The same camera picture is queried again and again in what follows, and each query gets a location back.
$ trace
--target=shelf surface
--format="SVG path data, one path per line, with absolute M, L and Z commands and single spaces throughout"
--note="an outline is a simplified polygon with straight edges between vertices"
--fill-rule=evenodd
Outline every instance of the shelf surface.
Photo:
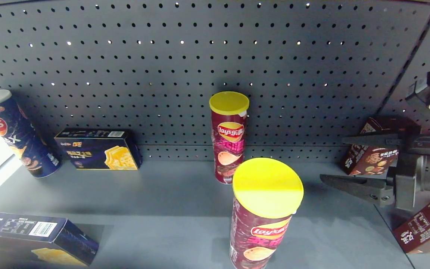
M 372 204 L 321 183 L 335 164 L 290 165 L 305 198 L 268 269 L 412 268 Z M 231 269 L 233 192 L 212 172 L 212 162 L 147 161 L 140 171 L 66 162 L 34 179 L 21 168 L 0 187 L 0 211 L 69 218 L 100 242 L 91 268 Z

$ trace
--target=blue snack box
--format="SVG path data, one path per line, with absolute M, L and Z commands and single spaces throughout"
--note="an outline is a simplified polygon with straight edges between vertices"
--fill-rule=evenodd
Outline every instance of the blue snack box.
M 129 130 L 66 128 L 54 139 L 77 169 L 138 170 L 142 164 Z
M 15 259 L 89 266 L 99 244 L 66 218 L 0 213 L 0 253 Z
M 0 136 L 32 176 L 46 177 L 61 167 L 8 90 L 0 90 Z

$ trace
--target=blue chip can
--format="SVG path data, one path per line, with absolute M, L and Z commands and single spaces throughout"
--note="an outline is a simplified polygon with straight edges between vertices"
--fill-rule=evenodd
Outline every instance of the blue chip can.
M 61 167 L 8 90 L 0 90 L 0 136 L 33 177 L 49 176 Z

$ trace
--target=yellow plastic lid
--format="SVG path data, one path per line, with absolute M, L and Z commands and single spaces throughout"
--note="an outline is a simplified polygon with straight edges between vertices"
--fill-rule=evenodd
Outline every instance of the yellow plastic lid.
M 221 115 L 237 115 L 250 105 L 248 97 L 239 92 L 219 92 L 210 98 L 210 108 Z
M 244 208 L 257 216 L 278 219 L 297 211 L 303 183 L 288 165 L 270 158 L 242 163 L 233 175 L 233 192 Z

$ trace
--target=lay's chip can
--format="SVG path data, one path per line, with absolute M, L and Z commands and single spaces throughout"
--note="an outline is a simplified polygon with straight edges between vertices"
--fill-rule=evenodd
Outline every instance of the lay's chip can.
M 303 200 L 303 183 L 288 165 L 253 158 L 238 167 L 232 187 L 230 259 L 236 269 L 265 269 L 290 221 L 296 221 L 292 216 Z
M 219 92 L 210 98 L 215 177 L 223 184 L 232 184 L 243 162 L 248 107 L 249 99 L 238 92 Z
M 32 176 L 46 177 L 61 167 L 9 90 L 0 90 L 0 136 Z

